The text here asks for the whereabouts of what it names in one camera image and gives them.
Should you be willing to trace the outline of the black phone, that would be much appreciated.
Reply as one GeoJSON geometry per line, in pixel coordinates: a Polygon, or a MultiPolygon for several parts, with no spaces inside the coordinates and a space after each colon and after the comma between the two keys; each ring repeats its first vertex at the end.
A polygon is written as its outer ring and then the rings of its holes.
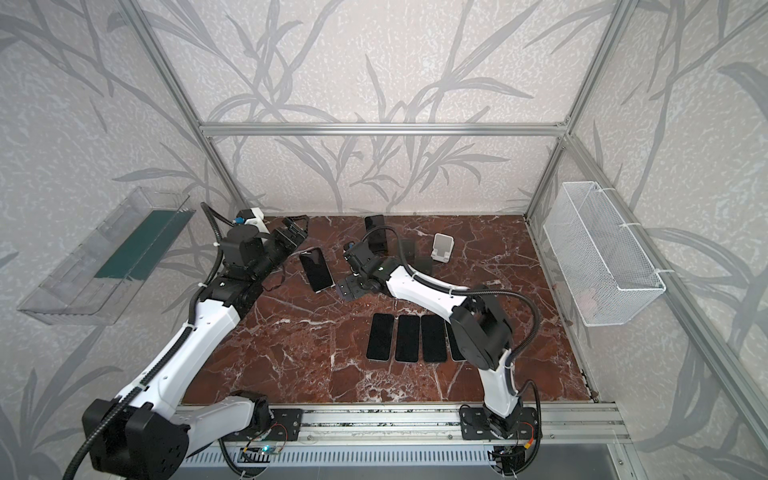
{"type": "Polygon", "coordinates": [[[313,247],[299,254],[307,282],[313,292],[319,293],[335,285],[325,256],[320,247],[313,247]]]}
{"type": "Polygon", "coordinates": [[[366,358],[372,361],[390,359],[395,317],[392,314],[376,313],[372,317],[366,358]]]}
{"type": "Polygon", "coordinates": [[[421,317],[422,356],[426,363],[447,361],[445,321],[437,315],[421,317]]]}
{"type": "Polygon", "coordinates": [[[383,215],[371,215],[364,218],[364,224],[367,234],[367,243],[372,253],[378,255],[388,254],[388,241],[386,230],[382,229],[385,225],[383,215]]]}
{"type": "Polygon", "coordinates": [[[419,359],[420,317],[400,315],[397,319],[395,360],[416,363],[419,359]]]}

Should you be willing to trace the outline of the black phone front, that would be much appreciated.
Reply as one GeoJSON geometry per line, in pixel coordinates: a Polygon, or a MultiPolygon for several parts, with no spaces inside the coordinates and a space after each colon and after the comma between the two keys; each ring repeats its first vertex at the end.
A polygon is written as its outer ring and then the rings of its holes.
{"type": "Polygon", "coordinates": [[[397,319],[395,360],[416,363],[419,359],[420,317],[400,315],[397,319]]]}

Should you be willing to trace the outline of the green-edged phone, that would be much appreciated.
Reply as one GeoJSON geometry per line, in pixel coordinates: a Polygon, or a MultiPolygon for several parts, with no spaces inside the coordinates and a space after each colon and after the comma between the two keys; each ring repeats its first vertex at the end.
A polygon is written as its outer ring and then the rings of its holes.
{"type": "Polygon", "coordinates": [[[451,359],[454,362],[463,362],[465,360],[465,357],[458,346],[458,342],[457,342],[452,325],[446,322],[445,328],[448,336],[451,359]]]}

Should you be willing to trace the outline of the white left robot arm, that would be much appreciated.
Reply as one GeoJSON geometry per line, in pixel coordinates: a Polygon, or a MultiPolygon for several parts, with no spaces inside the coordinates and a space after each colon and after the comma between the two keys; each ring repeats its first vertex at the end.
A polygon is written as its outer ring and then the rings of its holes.
{"type": "Polygon", "coordinates": [[[235,391],[193,413],[177,411],[192,380],[221,341],[263,293],[263,282],[308,237],[307,216],[287,217],[268,230],[257,209],[242,210],[223,233],[221,215],[205,213],[217,257],[193,294],[188,319],[158,356],[113,399],[97,399],[82,417],[86,436],[65,470],[74,478],[83,460],[127,479],[168,479],[181,463],[224,437],[269,430],[273,417],[263,394],[235,391]]]}

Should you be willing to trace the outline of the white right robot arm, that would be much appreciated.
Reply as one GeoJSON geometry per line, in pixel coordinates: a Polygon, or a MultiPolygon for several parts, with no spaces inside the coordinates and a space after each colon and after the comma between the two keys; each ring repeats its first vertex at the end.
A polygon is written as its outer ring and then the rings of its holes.
{"type": "Polygon", "coordinates": [[[412,268],[405,260],[374,254],[366,240],[344,247],[352,275],[352,291],[387,295],[411,302],[449,324],[464,359],[478,369],[484,391],[483,408],[489,430],[500,439],[512,436],[522,421],[523,400],[514,385],[515,360],[539,333],[542,315],[528,297],[486,286],[451,285],[412,268]],[[499,298],[508,296],[532,314],[529,333],[516,346],[513,328],[499,298]]]}

